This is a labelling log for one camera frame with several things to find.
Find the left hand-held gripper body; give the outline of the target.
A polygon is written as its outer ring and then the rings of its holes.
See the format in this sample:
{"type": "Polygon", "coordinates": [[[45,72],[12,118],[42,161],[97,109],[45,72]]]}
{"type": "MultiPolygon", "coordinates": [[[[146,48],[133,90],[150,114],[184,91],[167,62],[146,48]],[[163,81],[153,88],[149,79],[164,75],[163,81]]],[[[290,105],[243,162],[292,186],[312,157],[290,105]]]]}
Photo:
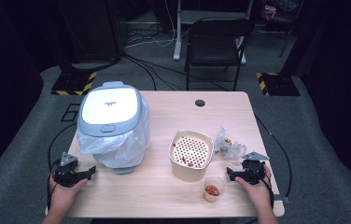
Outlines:
{"type": "Polygon", "coordinates": [[[64,152],[62,156],[55,162],[54,181],[63,187],[71,188],[77,181],[75,169],[78,164],[76,156],[64,152]]]}

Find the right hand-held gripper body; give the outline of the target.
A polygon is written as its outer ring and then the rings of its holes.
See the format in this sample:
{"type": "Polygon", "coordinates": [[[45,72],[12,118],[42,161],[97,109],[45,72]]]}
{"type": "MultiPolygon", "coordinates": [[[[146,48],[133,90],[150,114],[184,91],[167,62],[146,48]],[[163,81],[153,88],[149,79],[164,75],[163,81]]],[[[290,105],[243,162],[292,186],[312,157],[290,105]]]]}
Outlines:
{"type": "Polygon", "coordinates": [[[265,177],[265,170],[263,165],[269,158],[258,152],[250,152],[242,156],[242,166],[246,176],[244,180],[252,185],[256,185],[265,177]]]}

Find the clear plastic cup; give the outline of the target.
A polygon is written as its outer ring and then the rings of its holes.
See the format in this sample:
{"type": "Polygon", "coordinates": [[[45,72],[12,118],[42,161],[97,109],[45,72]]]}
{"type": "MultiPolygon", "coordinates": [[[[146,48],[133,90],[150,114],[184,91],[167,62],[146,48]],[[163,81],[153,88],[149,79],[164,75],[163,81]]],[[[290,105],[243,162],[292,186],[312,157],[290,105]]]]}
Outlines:
{"type": "Polygon", "coordinates": [[[204,199],[208,203],[216,202],[222,195],[224,188],[225,184],[220,176],[208,176],[204,181],[204,199]]]}

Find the person's left hand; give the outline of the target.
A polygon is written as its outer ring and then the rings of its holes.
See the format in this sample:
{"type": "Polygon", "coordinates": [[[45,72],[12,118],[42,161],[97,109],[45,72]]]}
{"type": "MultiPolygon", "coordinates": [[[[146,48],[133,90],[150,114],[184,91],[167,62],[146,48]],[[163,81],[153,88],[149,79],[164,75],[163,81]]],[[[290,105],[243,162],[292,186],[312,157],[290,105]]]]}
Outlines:
{"type": "Polygon", "coordinates": [[[82,179],[73,187],[67,188],[59,185],[54,180],[54,175],[51,175],[49,178],[51,200],[47,217],[63,219],[73,205],[77,194],[87,185],[87,183],[88,179],[82,179]]]}

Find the person's right hand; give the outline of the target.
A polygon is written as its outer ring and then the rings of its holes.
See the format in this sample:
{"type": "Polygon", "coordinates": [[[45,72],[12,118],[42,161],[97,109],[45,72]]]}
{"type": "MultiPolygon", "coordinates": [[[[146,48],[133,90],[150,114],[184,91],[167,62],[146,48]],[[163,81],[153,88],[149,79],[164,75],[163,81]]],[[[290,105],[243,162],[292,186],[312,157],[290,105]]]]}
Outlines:
{"type": "Polygon", "coordinates": [[[265,177],[256,185],[247,183],[241,177],[235,178],[235,182],[238,183],[246,191],[249,200],[253,203],[258,212],[259,210],[273,210],[271,199],[272,174],[266,165],[263,165],[263,168],[265,170],[265,177]]]}

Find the crumpled clear plastic wrapper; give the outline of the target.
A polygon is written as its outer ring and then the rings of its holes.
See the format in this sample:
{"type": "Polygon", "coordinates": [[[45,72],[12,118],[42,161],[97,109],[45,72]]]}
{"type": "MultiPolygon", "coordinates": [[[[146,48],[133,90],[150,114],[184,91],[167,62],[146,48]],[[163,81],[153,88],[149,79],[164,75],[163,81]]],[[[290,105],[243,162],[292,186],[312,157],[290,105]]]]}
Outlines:
{"type": "Polygon", "coordinates": [[[240,160],[246,154],[246,146],[233,142],[223,127],[219,128],[218,135],[214,140],[214,150],[216,153],[221,152],[226,160],[240,160]]]}

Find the white plastic bin liner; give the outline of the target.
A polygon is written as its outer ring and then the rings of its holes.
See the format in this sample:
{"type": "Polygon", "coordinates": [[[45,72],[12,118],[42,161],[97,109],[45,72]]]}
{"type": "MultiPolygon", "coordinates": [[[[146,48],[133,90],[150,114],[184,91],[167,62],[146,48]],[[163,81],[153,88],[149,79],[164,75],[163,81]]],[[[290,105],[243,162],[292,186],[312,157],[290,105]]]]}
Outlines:
{"type": "Polygon", "coordinates": [[[145,156],[150,140],[149,105],[142,100],[142,114],[138,124],[127,133],[96,137],[77,128],[77,141],[81,155],[92,155],[104,166],[126,169],[138,165],[145,156]]]}

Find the beige container with perforated strainer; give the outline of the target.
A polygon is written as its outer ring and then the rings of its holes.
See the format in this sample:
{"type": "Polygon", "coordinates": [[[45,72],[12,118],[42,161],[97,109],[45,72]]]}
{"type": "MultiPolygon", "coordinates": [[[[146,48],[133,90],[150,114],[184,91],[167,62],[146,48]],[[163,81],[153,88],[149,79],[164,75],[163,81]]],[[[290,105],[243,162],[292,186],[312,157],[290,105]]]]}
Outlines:
{"type": "Polygon", "coordinates": [[[202,179],[214,155],[214,141],[205,133],[178,131],[169,146],[172,172],[180,180],[196,182],[202,179]]]}

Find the black folding chair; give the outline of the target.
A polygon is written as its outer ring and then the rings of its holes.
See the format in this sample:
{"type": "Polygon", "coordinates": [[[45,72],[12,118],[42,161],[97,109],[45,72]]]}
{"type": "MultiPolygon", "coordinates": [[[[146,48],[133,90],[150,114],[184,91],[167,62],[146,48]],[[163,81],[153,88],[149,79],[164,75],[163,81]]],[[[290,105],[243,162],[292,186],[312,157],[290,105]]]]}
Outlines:
{"type": "Polygon", "coordinates": [[[220,67],[224,70],[235,67],[232,89],[235,91],[240,76],[242,55],[254,30],[256,21],[246,18],[204,18],[190,27],[184,71],[187,76],[186,89],[191,82],[221,82],[222,78],[211,75],[192,78],[190,68],[220,67]]]}

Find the large black cabinet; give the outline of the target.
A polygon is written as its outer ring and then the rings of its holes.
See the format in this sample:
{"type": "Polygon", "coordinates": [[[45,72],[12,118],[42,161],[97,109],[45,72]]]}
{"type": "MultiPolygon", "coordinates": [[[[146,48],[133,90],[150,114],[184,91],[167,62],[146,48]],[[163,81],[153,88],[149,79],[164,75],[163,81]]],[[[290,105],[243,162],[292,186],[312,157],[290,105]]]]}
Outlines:
{"type": "Polygon", "coordinates": [[[118,61],[122,53],[115,0],[56,0],[79,62],[118,61]]]}

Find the black yellow striped base plate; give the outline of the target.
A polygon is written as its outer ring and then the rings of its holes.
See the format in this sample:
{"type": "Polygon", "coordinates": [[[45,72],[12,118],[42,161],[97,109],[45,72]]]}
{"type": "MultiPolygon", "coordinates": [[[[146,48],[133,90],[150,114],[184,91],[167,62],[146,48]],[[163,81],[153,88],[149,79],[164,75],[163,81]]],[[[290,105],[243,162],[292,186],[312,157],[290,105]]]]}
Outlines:
{"type": "Polygon", "coordinates": [[[257,73],[260,89],[266,96],[300,96],[290,77],[280,77],[277,73],[257,73]]]}
{"type": "Polygon", "coordinates": [[[56,95],[86,95],[91,89],[96,75],[96,72],[61,73],[52,86],[51,93],[56,95]]]}

